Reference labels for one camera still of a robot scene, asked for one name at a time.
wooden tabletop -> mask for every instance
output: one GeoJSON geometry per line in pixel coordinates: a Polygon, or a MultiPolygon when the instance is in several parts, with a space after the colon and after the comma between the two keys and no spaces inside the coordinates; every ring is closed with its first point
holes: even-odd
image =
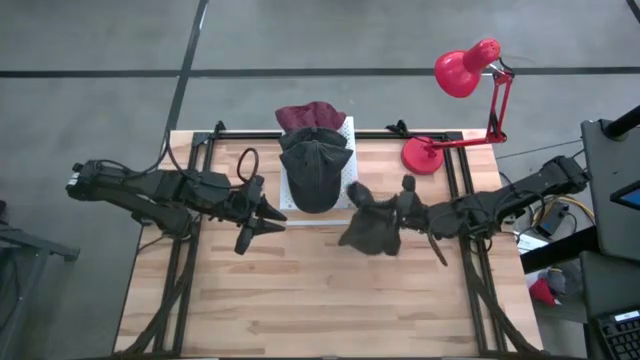
{"type": "MultiPolygon", "coordinates": [[[[186,168],[192,131],[174,131],[171,147],[186,168]]],[[[463,130],[465,138],[484,130],[463,130]]],[[[357,140],[359,181],[376,198],[401,190],[407,170],[400,162],[401,140],[357,140]]],[[[279,204],[280,146],[275,140],[219,140],[212,170],[238,183],[236,163],[246,147],[260,154],[259,174],[265,193],[279,204]]],[[[491,146],[467,148],[476,191],[500,188],[491,146]]],[[[461,194],[459,159],[453,152],[461,194]]],[[[252,161],[247,159],[245,174],[252,161]]],[[[172,169],[168,160],[161,168],[172,169]]],[[[417,176],[424,203],[449,200],[444,166],[434,175],[417,176]]],[[[322,216],[349,218],[351,210],[322,216]]],[[[290,219],[318,215],[287,213],[290,219]]],[[[254,238],[244,256],[234,253],[238,230],[233,224],[204,222],[196,260],[183,356],[464,356],[477,355],[473,322],[455,239],[439,245],[445,267],[424,235],[402,231],[397,257],[365,256],[337,246],[346,226],[290,226],[287,231],[254,238]]],[[[156,239],[157,228],[144,230],[140,244],[156,239]]],[[[156,312],[171,249],[163,240],[136,259],[116,350],[129,346],[156,312]]],[[[538,348],[538,333],[524,273],[513,236],[493,239],[489,253],[498,301],[527,340],[538,348]]],[[[173,339],[177,306],[167,329],[173,339]]],[[[490,317],[483,319],[492,340],[490,317]]],[[[490,348],[495,348],[489,341],[490,348]]]]}

black cap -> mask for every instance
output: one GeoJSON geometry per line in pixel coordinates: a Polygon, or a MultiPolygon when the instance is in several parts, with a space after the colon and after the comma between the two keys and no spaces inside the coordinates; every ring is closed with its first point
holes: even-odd
{"type": "Polygon", "coordinates": [[[293,145],[280,155],[298,209],[317,214],[336,204],[342,168],[352,154],[353,150],[313,140],[293,145]]]}
{"type": "Polygon", "coordinates": [[[337,131],[315,126],[301,128],[292,133],[284,134],[280,137],[278,142],[280,142],[282,150],[287,150],[303,141],[313,140],[318,140],[321,143],[339,147],[347,146],[347,139],[337,131]]]}

computer screen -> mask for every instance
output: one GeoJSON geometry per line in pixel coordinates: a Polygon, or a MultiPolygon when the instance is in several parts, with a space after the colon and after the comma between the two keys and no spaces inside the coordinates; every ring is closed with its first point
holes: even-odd
{"type": "Polygon", "coordinates": [[[611,201],[640,210],[640,181],[636,181],[611,194],[611,201]]]}

baseball cap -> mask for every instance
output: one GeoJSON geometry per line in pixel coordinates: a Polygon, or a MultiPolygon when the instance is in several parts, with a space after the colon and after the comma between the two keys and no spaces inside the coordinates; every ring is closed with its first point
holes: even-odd
{"type": "Polygon", "coordinates": [[[298,209],[317,214],[336,204],[342,168],[352,154],[353,150],[312,140],[293,145],[280,155],[298,209]]]}
{"type": "Polygon", "coordinates": [[[276,110],[278,124],[287,133],[311,126],[338,130],[346,117],[345,113],[338,112],[324,101],[313,101],[301,106],[285,106],[276,110]]]}
{"type": "Polygon", "coordinates": [[[347,139],[345,139],[345,137],[340,135],[337,131],[315,126],[300,128],[289,134],[284,134],[280,137],[278,142],[280,143],[282,150],[286,151],[290,147],[303,141],[312,140],[318,140],[321,143],[339,147],[347,146],[347,139]]]}

metal stand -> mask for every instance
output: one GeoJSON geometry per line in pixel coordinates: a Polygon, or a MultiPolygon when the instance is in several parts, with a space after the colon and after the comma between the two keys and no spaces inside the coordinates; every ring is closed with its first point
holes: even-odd
{"type": "Polygon", "coordinates": [[[10,260],[7,261],[13,262],[13,276],[16,277],[14,280],[20,284],[19,289],[16,289],[16,303],[7,315],[7,320],[3,320],[6,321],[6,325],[0,333],[0,359],[4,360],[16,358],[20,335],[26,322],[26,308],[40,281],[49,255],[60,255],[65,261],[75,261],[80,250],[28,234],[4,222],[0,223],[0,242],[10,244],[4,251],[12,252],[8,255],[10,260]]]}
{"type": "Polygon", "coordinates": [[[65,261],[75,261],[80,253],[80,249],[60,245],[1,223],[0,241],[4,241],[15,246],[29,246],[38,250],[45,250],[51,254],[62,256],[65,261]]]}

